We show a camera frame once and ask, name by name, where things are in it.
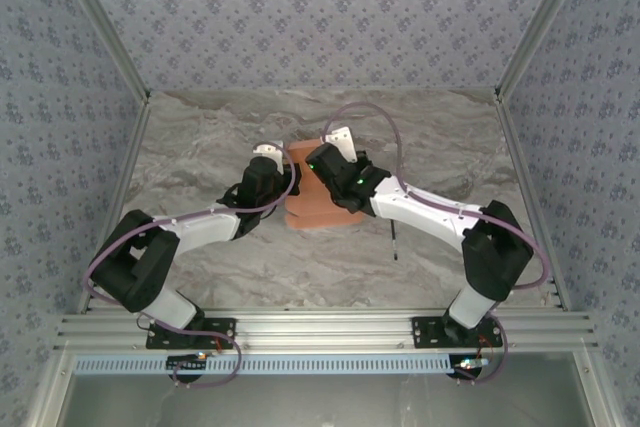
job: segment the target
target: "marble surface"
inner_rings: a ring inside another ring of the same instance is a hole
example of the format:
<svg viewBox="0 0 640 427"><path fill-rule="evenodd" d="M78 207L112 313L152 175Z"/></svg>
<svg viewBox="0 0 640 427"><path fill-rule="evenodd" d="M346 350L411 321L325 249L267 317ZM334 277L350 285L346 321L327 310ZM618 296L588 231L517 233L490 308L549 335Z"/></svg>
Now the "marble surface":
<svg viewBox="0 0 640 427"><path fill-rule="evenodd" d="M424 90L219 91L154 93L124 211L200 210L239 181L260 140L319 137L339 106L368 100L398 123L406 179L468 203L501 200L528 218L495 107L480 93ZM356 145L393 169L396 146L382 117L347 113ZM248 236L175 260L170 285L202 307L446 307L464 285L462 256L439 239L398 225L393 260L388 221L294 231L280 208ZM521 281L538 277L534 260ZM545 285L516 292L511 305L553 302Z"/></svg>

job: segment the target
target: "cable connector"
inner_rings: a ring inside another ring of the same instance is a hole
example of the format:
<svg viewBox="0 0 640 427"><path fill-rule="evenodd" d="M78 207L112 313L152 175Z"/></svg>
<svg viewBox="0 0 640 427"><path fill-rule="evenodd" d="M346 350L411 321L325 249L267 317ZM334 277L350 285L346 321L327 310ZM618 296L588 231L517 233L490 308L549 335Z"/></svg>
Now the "cable connector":
<svg viewBox="0 0 640 427"><path fill-rule="evenodd" d="M485 367L489 365L489 359L464 359L462 362L460 362L457 365L454 365L454 367L458 367L460 369L464 369L464 370L471 370L471 369L479 369L481 367Z"/></svg>

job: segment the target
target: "blue floral wallpaper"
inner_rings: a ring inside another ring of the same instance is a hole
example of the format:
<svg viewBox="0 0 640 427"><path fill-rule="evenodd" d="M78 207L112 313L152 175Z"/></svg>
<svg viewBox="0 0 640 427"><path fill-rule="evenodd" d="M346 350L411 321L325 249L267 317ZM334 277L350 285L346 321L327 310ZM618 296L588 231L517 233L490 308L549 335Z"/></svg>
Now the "blue floral wallpaper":
<svg viewBox="0 0 640 427"><path fill-rule="evenodd" d="M509 100L575 308L640 425L640 0L567 0Z"/></svg>
<svg viewBox="0 0 640 427"><path fill-rule="evenodd" d="M154 90L494 86L540 0L101 0Z"/></svg>
<svg viewBox="0 0 640 427"><path fill-rule="evenodd" d="M0 425L77 308L138 102L76 0L0 0Z"/></svg>

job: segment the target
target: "white bracket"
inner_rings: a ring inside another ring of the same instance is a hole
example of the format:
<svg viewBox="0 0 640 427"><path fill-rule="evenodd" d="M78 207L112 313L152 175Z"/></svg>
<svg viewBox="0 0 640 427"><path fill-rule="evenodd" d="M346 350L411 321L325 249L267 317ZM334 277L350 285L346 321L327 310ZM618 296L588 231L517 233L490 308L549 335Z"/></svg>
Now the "white bracket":
<svg viewBox="0 0 640 427"><path fill-rule="evenodd" d="M284 144L281 140L273 142L276 145L284 148ZM268 157L273 160L278 166L278 172L284 174L284 167L282 166L282 151L276 149L272 145L268 144L260 144L255 149L253 149L253 153L256 155L261 155L263 157Z"/></svg>
<svg viewBox="0 0 640 427"><path fill-rule="evenodd" d="M341 127L327 134L326 141L338 147L338 150L340 150L340 153L348 162L358 160L356 147L353 145L353 137L351 136L351 129L349 129L349 127Z"/></svg>

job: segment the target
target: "glass panel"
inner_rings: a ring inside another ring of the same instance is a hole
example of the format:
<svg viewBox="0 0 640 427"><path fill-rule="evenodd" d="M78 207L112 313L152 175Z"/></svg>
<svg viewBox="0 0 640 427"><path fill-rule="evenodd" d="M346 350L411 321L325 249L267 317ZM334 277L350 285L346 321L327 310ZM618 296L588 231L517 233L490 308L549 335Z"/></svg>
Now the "glass panel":
<svg viewBox="0 0 640 427"><path fill-rule="evenodd" d="M512 355L483 386L446 376L243 376L176 389L164 376L76 377L59 427L593 425L571 355Z"/></svg>

